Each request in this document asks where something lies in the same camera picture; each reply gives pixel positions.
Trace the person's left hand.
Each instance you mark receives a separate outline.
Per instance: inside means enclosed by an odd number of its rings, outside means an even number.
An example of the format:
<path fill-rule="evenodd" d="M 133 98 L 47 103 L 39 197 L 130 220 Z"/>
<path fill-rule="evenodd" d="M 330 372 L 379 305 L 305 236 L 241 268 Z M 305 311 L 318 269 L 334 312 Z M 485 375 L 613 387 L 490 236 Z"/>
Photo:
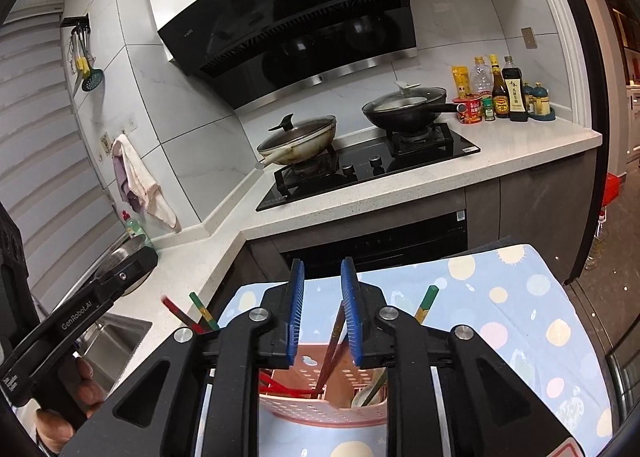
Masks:
<path fill-rule="evenodd" d="M 90 363 L 82 357 L 74 359 L 75 369 L 67 367 L 61 378 L 61 406 L 51 402 L 50 408 L 38 408 L 35 413 L 36 440 L 40 449 L 47 456 L 58 456 L 63 447 L 76 434 L 73 424 L 67 419 L 66 407 L 73 406 L 73 411 L 81 411 L 90 418 L 106 399 L 102 385 L 94 379 L 94 371 Z"/>

